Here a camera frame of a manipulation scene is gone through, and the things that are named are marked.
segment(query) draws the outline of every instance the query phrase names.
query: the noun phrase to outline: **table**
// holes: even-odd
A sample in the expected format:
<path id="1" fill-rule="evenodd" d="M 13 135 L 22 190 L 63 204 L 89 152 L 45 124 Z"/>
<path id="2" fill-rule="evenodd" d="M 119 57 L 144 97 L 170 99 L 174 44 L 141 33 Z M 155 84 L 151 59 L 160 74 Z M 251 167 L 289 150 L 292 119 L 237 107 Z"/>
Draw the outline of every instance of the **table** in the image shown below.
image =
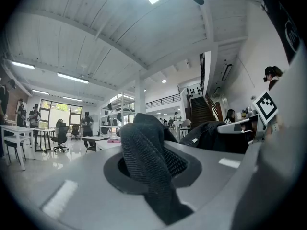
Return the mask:
<path id="1" fill-rule="evenodd" d="M 99 149 L 107 150 L 109 148 L 113 148 L 113 147 L 117 147 L 117 146 L 121 146 L 121 142 L 120 143 L 109 143 L 107 140 L 96 141 L 97 151 L 99 151 Z"/>
<path id="2" fill-rule="evenodd" d="M 176 130 L 176 137 L 178 137 L 179 125 L 181 125 L 183 121 L 174 121 L 175 130 Z"/>
<path id="3" fill-rule="evenodd" d="M 36 149 L 36 144 L 35 144 L 35 152 L 36 152 L 36 151 L 44 151 L 44 152 L 50 151 L 50 150 L 51 150 L 51 145 L 50 145 L 49 132 L 53 132 L 53 136 L 54 136 L 55 129 L 34 128 L 33 130 L 39 131 L 39 146 L 40 146 L 40 150 L 37 150 L 37 149 Z M 44 133 L 45 150 L 42 149 L 42 139 L 41 139 L 42 136 L 41 136 L 41 132 Z M 49 149 L 47 149 L 47 145 L 46 145 L 45 132 L 47 132 Z"/>
<path id="4" fill-rule="evenodd" d="M 102 135 L 102 136 L 85 136 L 81 138 L 83 141 L 89 141 L 89 142 L 97 142 L 100 140 L 109 140 L 109 136 L 108 135 Z M 99 148 L 97 148 L 96 144 L 89 147 L 88 150 L 91 151 L 99 151 Z"/>
<path id="5" fill-rule="evenodd" d="M 20 126 L 11 126 L 11 125 L 1 125 L 2 129 L 1 129 L 1 135 L 2 135 L 2 146 L 3 146 L 3 153 L 4 153 L 4 157 L 5 157 L 5 162 L 6 165 L 9 166 L 9 158 L 8 155 L 6 154 L 6 149 L 5 149 L 5 140 L 16 143 L 17 144 L 17 153 L 18 156 L 20 158 L 20 167 L 21 169 L 24 171 L 25 167 L 24 167 L 24 161 L 23 161 L 23 156 L 22 156 L 22 151 L 21 151 L 21 147 L 20 147 L 20 142 L 31 139 L 32 144 L 33 144 L 33 129 L 32 128 L 25 128 L 25 127 L 20 127 Z M 4 136 L 4 131 L 9 131 L 14 133 L 13 136 Z M 21 136 L 20 134 L 29 134 L 30 136 Z M 31 153 L 32 156 L 34 157 L 34 153 L 33 153 L 33 147 L 31 149 Z"/>

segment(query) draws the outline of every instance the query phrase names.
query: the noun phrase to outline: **white ceiling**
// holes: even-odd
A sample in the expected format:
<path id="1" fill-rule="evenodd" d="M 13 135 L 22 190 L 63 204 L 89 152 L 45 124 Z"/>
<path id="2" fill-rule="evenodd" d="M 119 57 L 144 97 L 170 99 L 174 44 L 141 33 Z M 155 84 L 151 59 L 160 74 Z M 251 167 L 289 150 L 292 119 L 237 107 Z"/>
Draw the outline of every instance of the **white ceiling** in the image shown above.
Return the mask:
<path id="1" fill-rule="evenodd" d="M 186 67 L 175 63 L 208 49 L 205 25 L 211 21 L 214 41 L 221 45 L 215 84 L 223 60 L 231 63 L 247 36 L 250 0 L 207 1 L 210 18 L 192 0 L 154 5 L 148 0 L 24 0 L 2 40 L 7 58 L 36 66 L 35 71 L 11 66 L 26 87 L 63 91 L 95 103 L 116 95 L 138 71 L 149 87 Z M 59 78 L 58 71 L 83 75 L 90 83 Z"/>

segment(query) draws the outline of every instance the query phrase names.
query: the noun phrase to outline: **cable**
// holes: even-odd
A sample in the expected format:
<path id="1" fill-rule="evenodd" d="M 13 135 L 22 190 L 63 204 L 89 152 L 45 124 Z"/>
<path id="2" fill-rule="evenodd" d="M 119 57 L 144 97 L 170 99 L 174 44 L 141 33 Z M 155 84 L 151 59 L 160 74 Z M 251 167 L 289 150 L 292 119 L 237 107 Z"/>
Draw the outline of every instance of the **cable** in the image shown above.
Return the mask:
<path id="1" fill-rule="evenodd" d="M 240 59 L 240 57 L 238 56 L 238 59 L 239 59 L 239 61 L 241 62 L 241 64 L 244 66 L 244 64 L 242 63 L 242 61 L 241 61 L 241 59 Z M 244 66 L 244 69 L 245 69 L 245 71 L 247 72 L 247 74 L 248 74 L 248 76 L 249 76 L 249 79 L 250 79 L 250 81 L 251 81 L 251 83 L 253 84 L 253 86 L 255 87 L 255 85 L 254 85 L 254 83 L 253 83 L 253 80 L 251 79 L 251 77 L 250 77 L 250 75 L 249 75 L 249 73 L 248 73 L 248 71 L 247 71 L 247 69 L 246 69 L 246 67 Z"/>

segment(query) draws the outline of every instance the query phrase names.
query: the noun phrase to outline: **person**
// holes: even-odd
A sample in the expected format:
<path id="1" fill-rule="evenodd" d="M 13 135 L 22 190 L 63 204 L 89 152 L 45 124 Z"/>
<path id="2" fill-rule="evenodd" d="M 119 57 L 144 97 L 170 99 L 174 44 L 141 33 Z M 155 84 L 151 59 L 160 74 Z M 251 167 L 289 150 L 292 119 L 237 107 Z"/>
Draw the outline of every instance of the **person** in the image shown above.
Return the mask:
<path id="1" fill-rule="evenodd" d="M 7 84 L 4 84 L 0 87 L 0 125 L 7 124 L 6 110 L 9 102 L 10 90 L 16 88 L 15 80 L 8 80 Z M 1 126 L 0 126 L 0 158 L 3 157 L 3 147 L 2 147 L 2 135 L 1 135 Z"/>
<path id="2" fill-rule="evenodd" d="M 174 113 L 174 121 L 177 121 L 177 120 L 178 120 L 177 114 L 178 114 L 178 112 L 175 112 L 175 113 Z"/>
<path id="3" fill-rule="evenodd" d="M 81 126 L 83 126 L 83 136 L 93 136 L 92 131 L 92 123 L 93 123 L 92 117 L 90 117 L 89 112 L 85 112 L 85 117 L 81 119 Z M 88 142 L 84 141 L 84 144 L 86 147 L 88 147 Z"/>
<path id="4" fill-rule="evenodd" d="M 224 120 L 225 123 L 230 124 L 235 122 L 236 113 L 234 110 L 229 109 L 227 112 L 227 116 Z"/>
<path id="5" fill-rule="evenodd" d="M 263 80 L 265 82 L 267 81 L 270 82 L 269 90 L 271 90 L 271 88 L 275 85 L 275 83 L 277 83 L 279 78 L 283 75 L 283 72 L 277 66 L 273 66 L 273 67 L 267 67 L 264 70 L 264 75 L 265 77 L 263 78 Z"/>
<path id="6" fill-rule="evenodd" d="M 170 127 L 173 126 L 173 120 L 172 120 L 172 118 L 169 119 L 168 125 L 169 125 Z"/>
<path id="7" fill-rule="evenodd" d="M 25 123 L 26 110 L 24 108 L 24 101 L 23 99 L 19 99 L 18 101 L 20 105 L 18 111 L 15 112 L 17 114 L 17 126 L 27 127 L 27 124 Z"/>
<path id="8" fill-rule="evenodd" d="M 30 128 L 39 128 L 40 118 L 41 118 L 41 115 L 40 115 L 40 112 L 38 111 L 38 104 L 35 104 L 33 107 L 33 110 L 29 113 L 28 120 L 30 121 Z M 38 131 L 33 130 L 33 135 L 35 139 L 35 144 L 38 144 L 37 142 Z"/>

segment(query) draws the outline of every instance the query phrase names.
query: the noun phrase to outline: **handrail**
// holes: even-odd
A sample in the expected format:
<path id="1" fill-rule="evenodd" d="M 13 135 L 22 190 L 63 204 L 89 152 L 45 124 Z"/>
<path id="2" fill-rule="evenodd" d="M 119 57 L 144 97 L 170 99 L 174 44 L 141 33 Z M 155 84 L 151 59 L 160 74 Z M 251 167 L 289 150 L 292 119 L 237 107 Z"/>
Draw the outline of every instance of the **handrail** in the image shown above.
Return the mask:
<path id="1" fill-rule="evenodd" d="M 180 94 L 175 94 L 175 95 L 171 95 L 171 96 L 168 96 L 168 97 L 156 100 L 156 101 L 145 103 L 145 108 L 146 109 L 152 108 L 152 107 L 166 105 L 166 104 L 179 102 L 179 101 L 181 101 Z"/>
<path id="2" fill-rule="evenodd" d="M 216 104 L 214 104 L 214 102 L 211 100 L 211 98 L 209 97 L 208 93 L 206 93 L 206 99 L 208 101 L 208 105 L 209 105 L 209 109 L 211 111 L 211 113 L 214 113 L 217 116 L 217 118 L 219 119 L 219 121 L 223 121 L 223 116 L 222 116 L 222 110 L 221 110 L 221 106 L 220 103 L 217 102 Z"/>

